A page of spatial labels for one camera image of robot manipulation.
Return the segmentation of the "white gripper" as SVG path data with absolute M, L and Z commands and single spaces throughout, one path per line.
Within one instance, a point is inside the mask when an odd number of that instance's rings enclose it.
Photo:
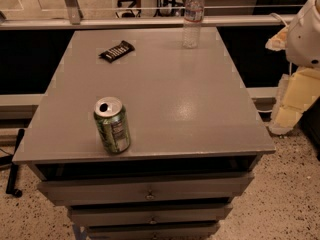
M 269 130 L 285 135 L 320 97 L 320 70 L 313 69 L 320 67 L 320 0 L 307 0 L 289 27 L 269 38 L 265 47 L 286 49 L 289 62 L 304 66 L 291 76 L 283 74 L 278 84 Z

